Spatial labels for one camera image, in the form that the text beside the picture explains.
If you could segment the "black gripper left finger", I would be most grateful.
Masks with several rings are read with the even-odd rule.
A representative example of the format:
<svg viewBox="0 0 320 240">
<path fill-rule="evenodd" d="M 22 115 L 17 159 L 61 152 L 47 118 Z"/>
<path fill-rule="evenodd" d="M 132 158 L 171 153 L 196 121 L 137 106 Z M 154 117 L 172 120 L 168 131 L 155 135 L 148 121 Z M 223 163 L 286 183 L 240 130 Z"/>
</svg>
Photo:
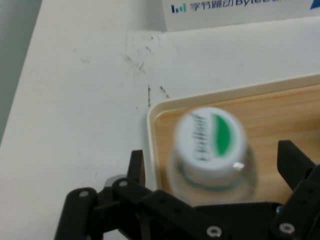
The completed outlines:
<svg viewBox="0 0 320 240">
<path fill-rule="evenodd" d="M 208 219 L 168 193 L 145 187 L 144 154 L 131 152 L 127 174 L 100 192 L 72 190 L 54 238 L 101 240 L 118 230 L 129 240 L 206 240 Z"/>
</svg>

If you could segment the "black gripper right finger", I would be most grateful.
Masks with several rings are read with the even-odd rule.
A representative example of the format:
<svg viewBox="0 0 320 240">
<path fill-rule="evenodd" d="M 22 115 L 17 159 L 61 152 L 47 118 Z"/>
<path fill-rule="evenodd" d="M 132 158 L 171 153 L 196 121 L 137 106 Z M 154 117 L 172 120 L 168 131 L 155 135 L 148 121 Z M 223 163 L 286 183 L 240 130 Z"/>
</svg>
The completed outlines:
<svg viewBox="0 0 320 240">
<path fill-rule="evenodd" d="M 292 189 L 271 223 L 273 240 L 318 240 L 320 238 L 320 165 L 292 141 L 277 145 L 277 170 Z"/>
</svg>

